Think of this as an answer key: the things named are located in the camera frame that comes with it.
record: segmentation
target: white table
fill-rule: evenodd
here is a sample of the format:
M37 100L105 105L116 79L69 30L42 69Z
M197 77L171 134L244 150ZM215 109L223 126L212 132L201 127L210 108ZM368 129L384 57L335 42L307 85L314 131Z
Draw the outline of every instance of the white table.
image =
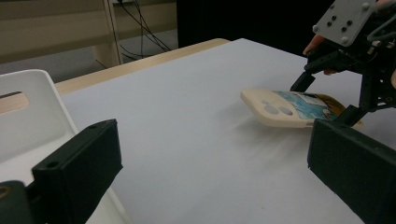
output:
M266 127L239 94L288 90L306 59L238 39L62 96L79 130L117 119L112 188L136 224L361 224L308 168L311 129ZM361 75L317 74L310 92L358 103ZM392 109L363 133L396 148Z

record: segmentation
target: dark background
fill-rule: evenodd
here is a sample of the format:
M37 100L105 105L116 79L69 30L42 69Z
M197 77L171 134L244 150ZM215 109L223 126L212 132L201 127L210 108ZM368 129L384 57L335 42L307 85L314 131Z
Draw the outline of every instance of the dark background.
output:
M178 46L214 38L245 38L303 55L314 36L312 26L332 3L333 0L177 0Z

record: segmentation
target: white phone case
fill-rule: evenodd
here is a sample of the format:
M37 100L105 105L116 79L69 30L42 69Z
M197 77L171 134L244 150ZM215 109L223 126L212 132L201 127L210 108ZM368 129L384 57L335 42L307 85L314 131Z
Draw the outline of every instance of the white phone case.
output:
M272 127L312 127L315 119L336 119L346 108L325 94L247 89L241 99L260 120ZM354 127L362 125L360 120Z

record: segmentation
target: metal bolt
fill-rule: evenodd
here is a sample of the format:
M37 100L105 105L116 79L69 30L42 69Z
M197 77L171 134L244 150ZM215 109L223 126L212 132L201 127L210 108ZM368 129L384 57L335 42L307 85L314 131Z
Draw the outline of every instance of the metal bolt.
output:
M363 3L363 4L361 4L361 8L362 8L364 11L366 11L366 10L368 10L368 9L370 8L370 4L369 4L369 3Z
M317 31L319 30L319 26L318 26L318 25L314 25L314 26L312 27L312 30L313 30L314 32L317 32Z
M395 43L393 43L393 42L388 42L388 44L387 44L387 48L388 49L393 49L395 47Z
M382 42L380 40L375 40L373 41L372 46L378 48L381 46L381 44Z
M0 186L0 199L11 192L10 186Z
M342 43L342 44L347 44L348 41L349 41L349 39L348 39L346 36L343 36L343 37L341 38L341 43Z

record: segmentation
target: black 3d-printed part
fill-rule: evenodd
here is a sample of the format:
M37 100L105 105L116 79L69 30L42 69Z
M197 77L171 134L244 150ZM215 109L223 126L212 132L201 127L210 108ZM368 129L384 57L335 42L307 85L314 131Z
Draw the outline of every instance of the black 3d-printed part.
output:
M85 223L122 169L117 122L78 133L33 169L49 223Z
M0 183L0 223L35 224L25 186L21 181Z
M307 161L364 223L396 223L394 149L346 125L316 119Z

